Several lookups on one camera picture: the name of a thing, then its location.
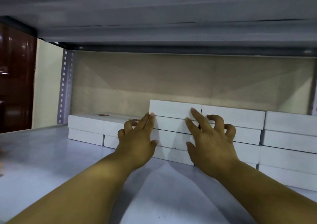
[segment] forearm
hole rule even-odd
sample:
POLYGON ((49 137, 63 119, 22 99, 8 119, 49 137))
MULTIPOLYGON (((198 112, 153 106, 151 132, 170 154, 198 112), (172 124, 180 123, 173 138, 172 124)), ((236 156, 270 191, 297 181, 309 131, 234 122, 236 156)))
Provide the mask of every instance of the forearm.
POLYGON ((9 223, 104 223, 131 170, 111 154, 87 168, 9 223))
POLYGON ((315 223, 317 203, 243 162, 217 180, 258 223, 315 223))

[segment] white wall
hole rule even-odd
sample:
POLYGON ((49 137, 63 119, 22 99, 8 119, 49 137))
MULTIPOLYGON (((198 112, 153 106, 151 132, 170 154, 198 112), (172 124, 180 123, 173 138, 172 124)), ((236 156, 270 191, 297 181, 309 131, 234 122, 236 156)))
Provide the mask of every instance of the white wall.
POLYGON ((38 39, 32 128, 56 125, 63 49, 38 39))
POLYGON ((313 59, 80 52, 71 113, 142 116, 150 99, 306 114, 313 59))

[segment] person's right hand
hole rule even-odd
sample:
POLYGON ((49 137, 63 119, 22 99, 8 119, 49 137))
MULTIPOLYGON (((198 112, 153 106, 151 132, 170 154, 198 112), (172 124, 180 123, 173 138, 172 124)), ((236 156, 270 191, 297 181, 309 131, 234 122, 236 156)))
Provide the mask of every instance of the person's right hand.
POLYGON ((212 128, 208 120, 196 109, 192 108, 191 113, 201 130, 189 118, 185 119, 196 144, 194 146, 191 142, 186 143, 189 156, 200 170, 217 179, 240 162, 233 146, 236 129, 231 124, 224 124, 224 119, 218 115, 207 116, 208 119, 215 121, 215 127, 212 128))

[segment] door panel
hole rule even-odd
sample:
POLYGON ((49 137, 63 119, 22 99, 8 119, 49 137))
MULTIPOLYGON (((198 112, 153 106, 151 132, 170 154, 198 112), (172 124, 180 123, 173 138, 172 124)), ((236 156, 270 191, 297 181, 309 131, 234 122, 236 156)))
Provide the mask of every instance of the door panel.
POLYGON ((0 24, 0 133, 32 126, 36 43, 0 24))

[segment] person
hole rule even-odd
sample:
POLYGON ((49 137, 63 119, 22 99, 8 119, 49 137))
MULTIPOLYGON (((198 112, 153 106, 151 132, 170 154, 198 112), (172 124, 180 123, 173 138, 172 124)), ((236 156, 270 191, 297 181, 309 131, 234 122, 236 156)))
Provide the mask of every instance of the person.
MULTIPOLYGON (((192 162, 218 180, 258 223, 316 223, 317 203, 241 162, 233 147, 236 129, 217 115, 208 120, 192 108, 201 130, 189 118, 186 125, 195 139, 187 143, 192 162)), ((65 182, 8 223, 107 223, 113 204, 129 175, 154 154, 150 140, 154 114, 138 123, 127 121, 119 130, 116 151, 65 182)))

